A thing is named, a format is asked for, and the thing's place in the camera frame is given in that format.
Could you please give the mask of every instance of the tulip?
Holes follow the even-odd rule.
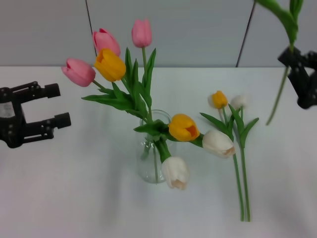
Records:
[[[176,156],[167,158],[163,162],[161,170],[170,188],[186,189],[190,173],[186,162],[182,158]]]
[[[152,42],[151,25],[148,19],[141,21],[137,19],[132,28],[132,41],[138,47],[147,47]]]
[[[228,158],[236,153],[231,139],[218,130],[210,130],[204,135],[203,148],[221,158]]]
[[[87,87],[96,76],[94,69],[81,59],[68,58],[66,67],[62,67],[61,70],[67,78],[81,87]]]
[[[217,109],[221,109],[222,107],[228,105],[228,100],[221,91],[217,91],[215,94],[212,94],[211,99],[214,107]]]
[[[245,95],[239,95],[234,97],[230,104],[235,110],[238,110],[241,107],[246,107],[247,103],[247,97]]]
[[[99,52],[95,67],[110,82],[121,80],[126,70],[124,62],[110,49],[102,49]]]
[[[196,123],[185,114],[175,115],[168,127],[169,133],[179,141],[192,141],[200,135]]]
[[[93,40],[97,52],[100,52],[102,49],[110,49],[117,56],[120,56],[121,50],[119,43],[106,29],[100,28],[99,32],[94,31]]]

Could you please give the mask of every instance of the tulip bouquet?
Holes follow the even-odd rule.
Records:
[[[248,193],[248,183],[247,183],[247,171],[245,162],[245,144],[249,131],[258,122],[259,118],[252,120],[246,127],[243,122],[243,110],[247,104],[247,99],[245,96],[237,96],[233,98],[231,104],[228,104],[228,100],[221,91],[217,91],[211,96],[212,105],[219,110],[219,113],[223,112],[224,121],[218,120],[208,114],[201,113],[203,117],[209,120],[218,130],[210,130],[203,137],[203,148],[207,151],[221,157],[228,158],[233,156],[234,168],[237,179],[237,186],[239,192],[240,201],[240,211],[241,211],[241,221],[244,221],[244,204],[242,197],[242,189],[240,184],[240,175],[237,157],[235,154],[235,148],[233,146],[234,136],[233,136],[233,124],[236,121],[237,125],[237,137],[239,139],[240,151],[241,151],[241,162],[243,171],[243,182],[245,190],[245,199],[247,207],[247,221],[251,221],[250,205],[249,205],[249,193]],[[231,117],[227,118],[225,107],[229,106],[231,110]]]
[[[152,118],[151,81],[156,49],[147,60],[145,48],[152,42],[151,26],[147,19],[136,20],[132,29],[133,44],[142,49],[144,74],[139,81],[138,61],[132,64],[130,51],[125,52],[125,62],[120,59],[120,46],[115,37],[106,29],[93,33],[93,41],[98,56],[95,68],[99,73],[112,83],[112,89],[103,87],[95,80],[94,69],[80,59],[67,59],[66,66],[62,67],[63,73],[75,84],[87,87],[91,83],[99,87],[102,95],[90,95],[84,100],[94,101],[112,106],[118,110],[126,111],[145,122],[135,128],[136,132],[148,134],[147,140],[159,152],[161,170],[166,182],[171,188],[184,190],[189,181],[189,169],[185,161],[169,152],[166,141],[190,141],[202,147],[202,136],[195,122],[186,115],[175,115],[170,124]],[[126,92],[121,91],[117,83],[122,82]]]

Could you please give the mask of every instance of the gray wall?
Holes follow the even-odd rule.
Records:
[[[278,0],[288,6],[289,0]],[[152,24],[157,66],[234,67],[253,0],[87,0],[91,27],[108,29],[124,54],[136,18]],[[305,0],[296,46],[317,51],[317,0]],[[239,66],[281,66],[282,25],[257,5]],[[67,57],[95,61],[85,0],[3,0],[0,65],[64,65]]]
[[[95,57],[84,0],[2,0],[0,65],[62,65]]]
[[[289,0],[278,2],[284,7],[289,5]],[[304,0],[298,24],[295,46],[303,53],[317,51],[317,0]],[[256,5],[239,66],[283,66],[277,57],[288,44],[286,32],[278,19],[262,6]]]

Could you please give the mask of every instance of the pink tulip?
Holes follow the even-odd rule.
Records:
[[[66,67],[62,67],[61,70],[73,83],[87,87],[91,84],[96,76],[94,69],[82,61],[81,59],[69,58],[66,61]]]
[[[99,32],[94,31],[93,40],[97,52],[106,48],[112,50],[117,56],[120,56],[121,50],[119,43],[106,29],[100,28]]]
[[[132,28],[132,41],[138,47],[149,46],[152,42],[151,25],[148,19],[141,21],[137,19]]]

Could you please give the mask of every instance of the green stem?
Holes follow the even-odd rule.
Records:
[[[237,185],[239,191],[239,200],[240,200],[240,212],[241,212],[241,221],[244,221],[244,206],[243,206],[243,197],[242,197],[242,189],[240,184],[240,176],[239,176],[239,167],[236,154],[233,155],[234,168],[236,171]]]
[[[157,152],[155,149],[155,144],[153,144],[153,152],[154,152],[155,181],[156,181],[156,183],[158,183],[159,175],[158,175]]]
[[[143,56],[145,82],[147,83],[147,80],[148,80],[148,69],[147,69],[147,57],[145,55],[145,47],[142,47],[142,56]]]
[[[145,47],[142,47],[142,56],[143,56],[143,66],[144,66],[144,75],[145,75],[145,85],[148,82],[148,69],[147,69],[147,57],[145,54]],[[152,110],[149,107],[149,119],[152,121]]]
[[[291,53],[294,52],[294,45],[293,44],[290,45],[289,50],[291,51]],[[276,112],[279,99],[280,99],[280,97],[282,95],[282,91],[283,91],[283,88],[284,88],[285,81],[286,81],[286,78],[287,78],[287,75],[288,75],[288,70],[289,70],[289,66],[285,68],[285,71],[284,71],[284,74],[283,74],[283,77],[282,77],[282,82],[281,82],[281,85],[279,87],[279,90],[278,90],[278,93],[277,93],[277,97],[275,99],[274,107],[272,109],[271,115],[269,116],[269,118],[268,118],[268,120],[266,122],[266,125],[269,125],[271,123],[273,117],[274,117],[274,114]]]
[[[94,84],[96,84],[99,88],[101,89],[106,89],[105,87],[103,87],[101,84],[99,84],[97,81],[93,81]]]
[[[226,126],[228,126],[228,120],[227,120],[227,116],[226,116],[226,110],[224,109],[224,107],[222,107],[222,112],[223,112],[224,122],[225,122]]]
[[[241,120],[243,120],[243,107],[241,107]]]
[[[250,222],[251,221],[251,216],[250,216],[250,205],[249,205],[247,170],[246,170],[246,161],[245,161],[245,155],[244,155],[244,148],[242,148],[242,147],[241,147],[241,160],[242,160],[244,192],[245,192],[245,196],[246,196],[246,205],[247,205],[247,219],[248,219],[248,222]]]

